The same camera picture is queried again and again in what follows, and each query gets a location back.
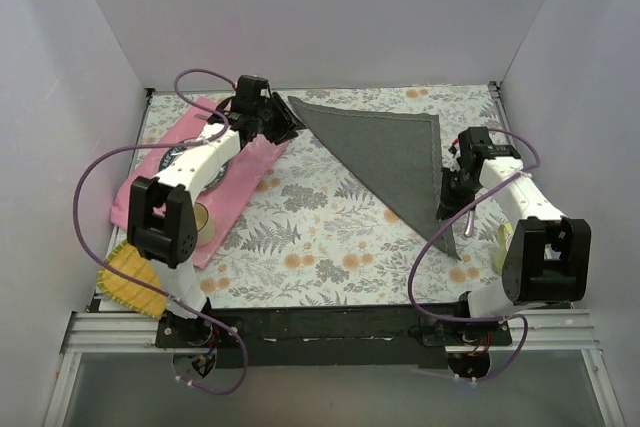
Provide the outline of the grey cloth napkin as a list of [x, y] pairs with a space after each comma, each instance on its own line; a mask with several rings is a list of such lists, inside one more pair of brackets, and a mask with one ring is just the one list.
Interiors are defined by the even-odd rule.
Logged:
[[289, 105], [314, 137], [386, 207], [422, 238], [441, 227], [439, 116]]

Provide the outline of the silver table knife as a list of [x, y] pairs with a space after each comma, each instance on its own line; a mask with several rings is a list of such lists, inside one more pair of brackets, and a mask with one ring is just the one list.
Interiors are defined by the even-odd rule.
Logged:
[[467, 214], [464, 236], [467, 238], [471, 238], [474, 235], [474, 230], [475, 230], [475, 210], [471, 209]]

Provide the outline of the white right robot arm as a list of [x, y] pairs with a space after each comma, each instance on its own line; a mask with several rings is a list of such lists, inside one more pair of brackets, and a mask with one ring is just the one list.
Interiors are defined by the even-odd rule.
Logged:
[[541, 192], [510, 144], [496, 144], [487, 127], [469, 127], [454, 143], [457, 166], [442, 170], [438, 220], [475, 208], [484, 189], [496, 200], [513, 234], [500, 278], [466, 294], [468, 310], [452, 320], [454, 336], [475, 344], [489, 317], [509, 317], [527, 307], [581, 300], [587, 287], [591, 228], [569, 218]]

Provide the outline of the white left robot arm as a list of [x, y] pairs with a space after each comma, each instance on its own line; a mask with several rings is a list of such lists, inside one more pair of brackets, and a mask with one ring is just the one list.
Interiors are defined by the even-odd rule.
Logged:
[[235, 95], [213, 111], [172, 165], [152, 178], [140, 176], [132, 182], [127, 240], [150, 261], [167, 293], [169, 310], [182, 317], [178, 334], [188, 345], [203, 346], [213, 333], [211, 320], [200, 314], [207, 298], [196, 285], [192, 261], [197, 197], [211, 177], [254, 140], [281, 145], [302, 128], [267, 79], [243, 75]]

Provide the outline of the pink cloth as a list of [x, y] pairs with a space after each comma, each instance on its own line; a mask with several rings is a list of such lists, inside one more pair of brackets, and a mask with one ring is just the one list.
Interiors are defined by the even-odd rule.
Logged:
[[[243, 213], [259, 183], [285, 149], [284, 144], [274, 145], [260, 135], [205, 185], [197, 202], [206, 208], [209, 224], [215, 228], [215, 235], [210, 242], [195, 249], [193, 263], [196, 267], [203, 269], [208, 265]], [[180, 148], [174, 147], [150, 149], [142, 153], [142, 162], [117, 192], [111, 207], [112, 224], [122, 230], [127, 228], [129, 191], [133, 180], [139, 176], [150, 178], [168, 168], [181, 152]]]

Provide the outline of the light green mug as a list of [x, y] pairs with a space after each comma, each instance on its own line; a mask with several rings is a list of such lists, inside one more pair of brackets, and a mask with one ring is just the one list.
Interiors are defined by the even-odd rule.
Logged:
[[513, 227], [509, 222], [503, 223], [498, 227], [496, 234], [497, 245], [491, 254], [492, 268], [496, 275], [502, 274], [503, 265], [508, 253], [513, 233]]

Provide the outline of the dark round plate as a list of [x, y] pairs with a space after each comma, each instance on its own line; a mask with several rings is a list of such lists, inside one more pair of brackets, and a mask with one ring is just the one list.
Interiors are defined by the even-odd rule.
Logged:
[[157, 180], [166, 186], [183, 186], [192, 199], [204, 189], [220, 168], [240, 151], [237, 137], [225, 137], [198, 147], [184, 144], [173, 163], [161, 170]]

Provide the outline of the floral patterned table mat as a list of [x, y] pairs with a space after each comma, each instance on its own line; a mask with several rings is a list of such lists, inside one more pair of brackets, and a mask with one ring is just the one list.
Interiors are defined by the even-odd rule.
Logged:
[[457, 256], [428, 247], [311, 134], [259, 182], [196, 283], [219, 308], [451, 302], [497, 279], [506, 225], [494, 200], [475, 229], [453, 228]]

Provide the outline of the cream mug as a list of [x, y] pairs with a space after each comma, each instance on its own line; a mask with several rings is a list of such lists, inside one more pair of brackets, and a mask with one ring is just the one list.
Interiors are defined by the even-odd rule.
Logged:
[[194, 204], [194, 218], [197, 230], [197, 247], [210, 243], [216, 234], [216, 226], [208, 209], [200, 202]]

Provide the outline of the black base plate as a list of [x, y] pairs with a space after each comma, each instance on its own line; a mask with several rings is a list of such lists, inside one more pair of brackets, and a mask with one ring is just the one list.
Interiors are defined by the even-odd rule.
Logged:
[[163, 349], [211, 347], [220, 369], [280, 366], [413, 365], [445, 369], [446, 350], [478, 341], [506, 347], [508, 327], [496, 322], [444, 322], [410, 305], [285, 308], [207, 308], [220, 321], [182, 319], [165, 312], [155, 345]]

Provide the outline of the aluminium frame rail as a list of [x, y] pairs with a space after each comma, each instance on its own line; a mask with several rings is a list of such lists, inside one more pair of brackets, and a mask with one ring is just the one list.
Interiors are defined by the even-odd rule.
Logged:
[[196, 277], [242, 331], [205, 379], [162, 324], [97, 295], [72, 317], [50, 426], [621, 426], [590, 315], [530, 312], [482, 343], [424, 334], [423, 240], [303, 132]]

